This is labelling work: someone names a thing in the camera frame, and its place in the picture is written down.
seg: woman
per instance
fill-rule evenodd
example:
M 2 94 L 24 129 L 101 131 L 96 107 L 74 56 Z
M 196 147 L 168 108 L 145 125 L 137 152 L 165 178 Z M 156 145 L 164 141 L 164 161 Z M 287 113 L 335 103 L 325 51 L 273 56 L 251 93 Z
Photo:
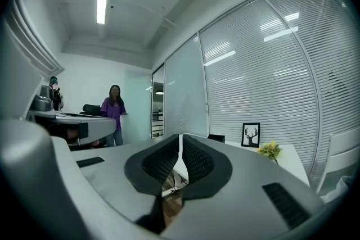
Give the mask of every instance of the woman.
M 104 117 L 113 118 L 116 121 L 116 130 L 114 133 L 106 136 L 106 145 L 116 146 L 123 145 L 122 128 L 120 125 L 120 116 L 126 114 L 124 101 L 120 96 L 120 87 L 113 85 L 109 91 L 109 97 L 106 97 L 101 105 L 101 113 Z

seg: white desk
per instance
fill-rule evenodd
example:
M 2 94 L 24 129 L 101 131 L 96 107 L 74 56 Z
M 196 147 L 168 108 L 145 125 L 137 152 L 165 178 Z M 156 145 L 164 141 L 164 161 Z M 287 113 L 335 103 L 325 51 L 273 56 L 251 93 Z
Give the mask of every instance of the white desk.
M 225 144 L 236 146 L 236 147 L 247 149 L 247 150 L 251 150 L 251 151 L 254 151 L 255 153 L 257 153 L 257 150 L 258 150 L 257 148 L 242 147 L 241 143 L 225 141 Z M 282 148 L 282 151 L 280 152 L 279 156 L 276 158 L 278 164 L 282 168 L 287 170 L 288 172 L 292 173 L 293 176 L 297 177 L 302 182 L 304 182 L 307 186 L 310 186 L 308 177 L 306 175 L 306 172 L 304 170 L 304 167 L 300 160 L 300 157 L 295 150 L 295 147 L 291 144 L 287 144 L 287 145 L 281 145 L 281 148 Z M 176 162 L 173 170 L 176 173 L 178 173 L 182 178 L 185 178 L 186 180 L 188 180 L 187 169 L 186 169 L 184 161 L 182 160 L 182 134 L 179 135 L 179 159 Z

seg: gray chair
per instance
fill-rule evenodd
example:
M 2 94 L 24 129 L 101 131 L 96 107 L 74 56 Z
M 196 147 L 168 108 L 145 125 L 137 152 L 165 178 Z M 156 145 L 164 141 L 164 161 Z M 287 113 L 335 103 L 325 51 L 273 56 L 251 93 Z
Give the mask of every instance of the gray chair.
M 327 163 L 316 192 L 323 196 L 336 188 L 342 176 L 354 176 L 360 157 L 360 128 L 330 134 Z

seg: framed picture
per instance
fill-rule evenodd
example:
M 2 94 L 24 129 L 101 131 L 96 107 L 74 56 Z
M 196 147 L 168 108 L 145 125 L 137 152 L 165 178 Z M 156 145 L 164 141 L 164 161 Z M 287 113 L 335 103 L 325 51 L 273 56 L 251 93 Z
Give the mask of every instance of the framed picture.
M 260 123 L 243 123 L 241 146 L 258 148 L 260 143 Z

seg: purple shirt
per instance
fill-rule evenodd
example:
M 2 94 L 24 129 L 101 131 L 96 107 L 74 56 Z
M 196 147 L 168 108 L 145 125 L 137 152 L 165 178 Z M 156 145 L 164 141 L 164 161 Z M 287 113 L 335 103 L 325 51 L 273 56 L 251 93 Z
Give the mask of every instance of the purple shirt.
M 116 129 L 121 129 L 120 116 L 126 113 L 124 105 L 120 106 L 117 101 L 114 102 L 114 106 L 109 104 L 109 98 L 106 97 L 101 105 L 101 111 L 106 112 L 107 117 L 115 119 Z

